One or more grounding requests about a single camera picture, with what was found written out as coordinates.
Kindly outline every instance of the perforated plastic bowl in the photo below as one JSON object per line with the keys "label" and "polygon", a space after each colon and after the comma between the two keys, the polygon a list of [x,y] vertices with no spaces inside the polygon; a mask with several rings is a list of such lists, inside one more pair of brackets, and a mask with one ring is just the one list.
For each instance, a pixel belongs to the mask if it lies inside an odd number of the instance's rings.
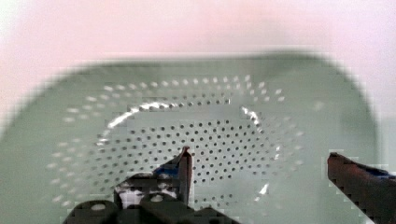
{"label": "perforated plastic bowl", "polygon": [[326,176],[331,151],[376,162],[375,123],[346,74],[313,56],[91,64],[30,103],[5,132],[2,223],[62,222],[112,199],[183,146],[190,206],[242,223],[360,223]]}

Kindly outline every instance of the colander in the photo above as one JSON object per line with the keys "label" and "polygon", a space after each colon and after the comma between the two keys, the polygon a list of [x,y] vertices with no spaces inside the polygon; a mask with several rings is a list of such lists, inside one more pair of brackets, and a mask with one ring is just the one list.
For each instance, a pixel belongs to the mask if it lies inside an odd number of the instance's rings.
{"label": "colander", "polygon": [[1,223],[62,223],[78,203],[192,155],[189,206],[241,223],[362,223],[327,179],[330,152],[377,161],[375,122],[346,72],[303,52],[76,66],[0,144]]}

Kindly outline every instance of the green colander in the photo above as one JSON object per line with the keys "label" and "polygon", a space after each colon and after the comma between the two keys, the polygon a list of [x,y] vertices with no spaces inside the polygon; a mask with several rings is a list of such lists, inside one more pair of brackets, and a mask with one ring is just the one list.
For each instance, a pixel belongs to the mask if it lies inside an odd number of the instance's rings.
{"label": "green colander", "polygon": [[300,52],[80,65],[8,125],[1,223],[62,223],[78,203],[191,148],[189,206],[241,223],[362,223],[328,179],[377,162],[375,121],[328,60]]}

